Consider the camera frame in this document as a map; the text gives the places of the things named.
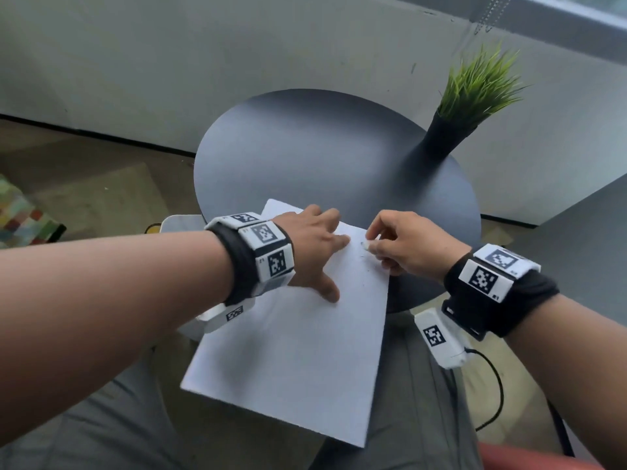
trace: table top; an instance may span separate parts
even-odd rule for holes
[[[342,221],[362,228],[381,209],[416,211],[475,245],[481,221],[472,186],[453,157],[434,160],[419,148],[424,135],[399,113],[349,94],[262,94],[225,112],[204,135],[196,197],[207,220],[260,212],[269,198],[336,207]],[[392,278],[388,311],[442,292],[432,281]]]

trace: orange chair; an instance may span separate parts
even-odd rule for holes
[[[530,450],[479,443],[485,470],[603,470],[580,460]]]

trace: person's leg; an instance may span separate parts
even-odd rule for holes
[[[327,439],[310,470],[481,468],[459,369],[438,366],[409,313],[388,315],[365,449]]]
[[[0,470],[187,470],[146,359],[0,449]]]

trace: black cable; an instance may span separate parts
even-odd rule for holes
[[[490,419],[486,420],[483,424],[481,424],[481,426],[477,427],[474,430],[475,432],[479,432],[481,429],[483,429],[486,426],[489,426],[492,422],[497,420],[498,416],[501,414],[501,411],[503,411],[503,404],[505,403],[506,395],[505,395],[505,391],[503,389],[503,382],[501,381],[501,376],[498,375],[497,369],[494,367],[492,362],[488,359],[488,356],[486,356],[482,352],[474,350],[472,348],[464,348],[464,350],[466,351],[466,353],[474,353],[475,355],[479,355],[484,360],[486,360],[486,362],[490,365],[490,368],[492,368],[492,371],[494,371],[494,375],[497,377],[498,391],[499,391],[499,393],[501,395],[500,396],[501,397],[501,402],[498,404],[498,409],[497,409],[496,414],[494,414]]]

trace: white paper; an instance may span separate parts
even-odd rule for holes
[[[295,211],[268,200],[264,218]],[[364,447],[388,297],[388,273],[340,223],[350,244],[325,272],[341,298],[283,287],[205,335],[181,387]]]

